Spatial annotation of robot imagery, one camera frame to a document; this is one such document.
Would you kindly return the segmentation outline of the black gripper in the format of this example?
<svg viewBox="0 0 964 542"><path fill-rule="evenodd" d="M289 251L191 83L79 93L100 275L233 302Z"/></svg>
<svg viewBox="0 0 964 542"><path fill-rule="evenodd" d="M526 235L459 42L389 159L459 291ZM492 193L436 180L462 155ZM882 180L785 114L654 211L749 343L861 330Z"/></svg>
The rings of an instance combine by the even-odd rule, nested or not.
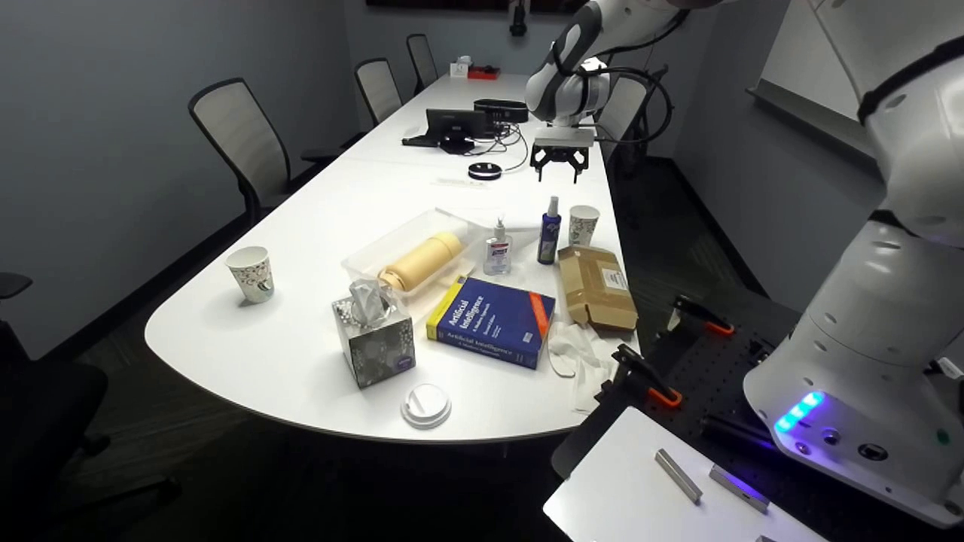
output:
<svg viewBox="0 0 964 542"><path fill-rule="evenodd" d="M537 180L542 185L542 172L549 163L569 163L572 165L572 185L587 172L589 165L589 130L572 130L572 126L549 126L532 138L529 149L529 170L537 172Z"/></svg>

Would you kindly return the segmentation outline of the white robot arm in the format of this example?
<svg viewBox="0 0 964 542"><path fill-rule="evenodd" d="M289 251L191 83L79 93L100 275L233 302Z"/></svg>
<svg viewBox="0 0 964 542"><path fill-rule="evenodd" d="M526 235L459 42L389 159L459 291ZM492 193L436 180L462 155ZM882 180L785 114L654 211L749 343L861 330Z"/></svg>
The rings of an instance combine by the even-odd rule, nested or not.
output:
<svg viewBox="0 0 964 542"><path fill-rule="evenodd" d="M884 195L740 394L792 462L931 528L964 516L964 0L800 0Z"/></svg>

